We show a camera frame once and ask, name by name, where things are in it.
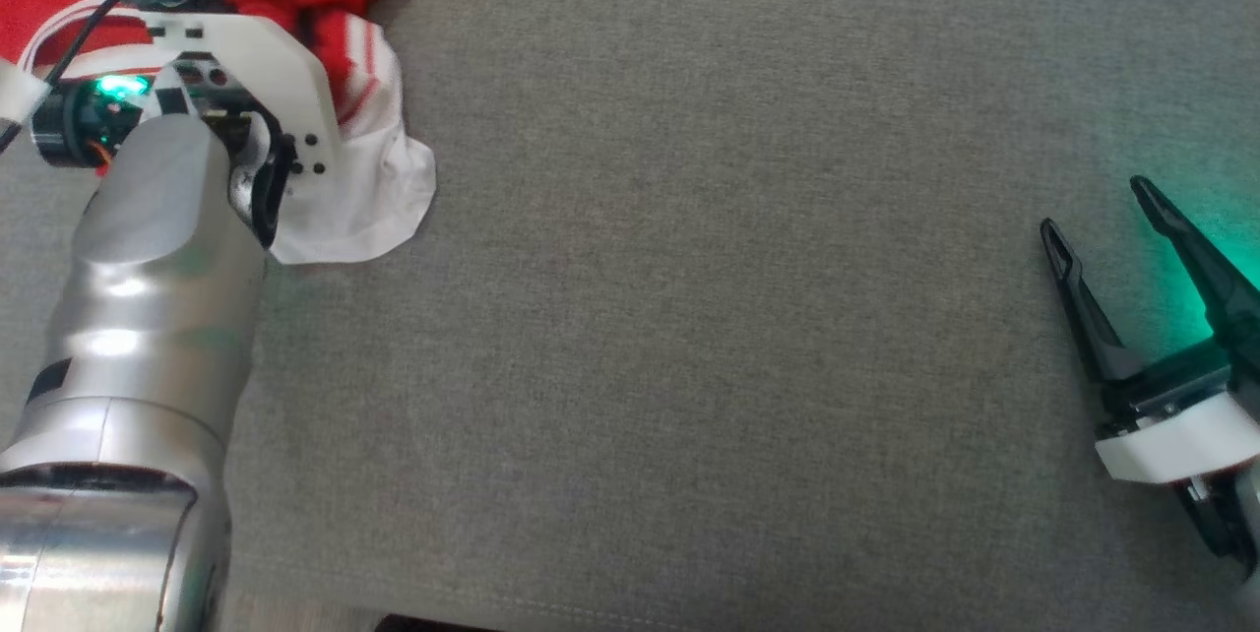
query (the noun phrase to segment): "silver robotic arm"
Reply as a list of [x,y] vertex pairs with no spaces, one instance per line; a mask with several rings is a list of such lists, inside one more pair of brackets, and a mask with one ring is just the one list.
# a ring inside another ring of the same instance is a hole
[[204,122],[142,122],[92,198],[13,444],[0,453],[0,629],[214,627],[223,462],[265,249]]

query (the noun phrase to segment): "stitched seam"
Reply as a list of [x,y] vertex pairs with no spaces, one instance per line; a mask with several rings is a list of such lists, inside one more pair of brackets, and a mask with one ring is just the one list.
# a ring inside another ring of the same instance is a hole
[[[378,577],[375,577],[373,574],[352,575],[352,574],[348,574],[348,573],[340,573],[340,572],[329,570],[329,569],[312,569],[312,568],[301,567],[301,564],[299,564],[297,561],[287,560],[287,559],[281,559],[281,558],[263,559],[263,558],[252,556],[252,555],[248,555],[248,554],[241,554],[241,555],[234,556],[234,558],[248,559],[249,561],[252,561],[252,564],[261,565],[263,568],[292,570],[294,567],[300,567],[299,570],[301,570],[301,569],[312,570],[312,572],[318,572],[318,574],[320,574],[320,575],[326,575],[326,577],[330,577],[330,578],[341,578],[341,579],[346,579],[346,580],[358,580],[358,582],[362,582],[363,579],[369,579],[369,580],[372,580],[374,583],[382,583],[382,584],[384,584],[388,588],[396,588],[399,592],[406,592],[406,587],[402,585],[402,584],[399,584],[397,580],[392,580],[392,579],[387,579],[387,578],[378,578]],[[616,613],[611,613],[611,612],[598,612],[598,611],[585,609],[585,608],[571,607],[571,606],[554,604],[554,603],[541,603],[541,602],[536,602],[536,601],[528,601],[528,599],[524,599],[524,598],[505,597],[505,595],[499,595],[499,594],[491,593],[491,592],[481,589],[481,588],[469,588],[467,590],[460,590],[460,589],[452,588],[450,585],[438,585],[436,583],[410,582],[408,584],[413,585],[416,588],[423,588],[426,590],[436,592],[441,597],[445,597],[445,598],[449,598],[449,599],[465,598],[465,599],[470,599],[470,601],[490,601],[490,602],[495,602],[495,603],[500,603],[500,604],[505,604],[505,606],[509,606],[509,607],[523,609],[527,613],[534,613],[534,614],[542,614],[542,616],[551,616],[551,617],[561,617],[561,618],[566,618],[566,619],[572,619],[575,622],[596,622],[596,623],[604,623],[604,624],[611,623],[611,624],[616,624],[616,626],[620,626],[620,627],[626,627],[626,626],[630,626],[630,624],[638,624],[640,627],[660,627],[660,628],[665,628],[665,629],[675,629],[677,632],[698,632],[697,629],[693,629],[690,627],[683,627],[683,626],[679,626],[679,624],[670,624],[668,622],[658,622],[656,619],[646,619],[646,618],[643,618],[643,617],[631,617],[631,616],[616,614]]]

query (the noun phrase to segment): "gray table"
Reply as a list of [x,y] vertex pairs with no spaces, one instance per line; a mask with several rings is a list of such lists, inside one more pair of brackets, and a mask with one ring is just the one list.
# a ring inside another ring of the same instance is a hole
[[[1129,174],[1260,277],[1260,0],[387,0],[416,240],[276,268],[236,575],[532,629],[1237,629],[1092,453],[1036,237],[1205,330]],[[0,162],[0,424],[91,191]]]

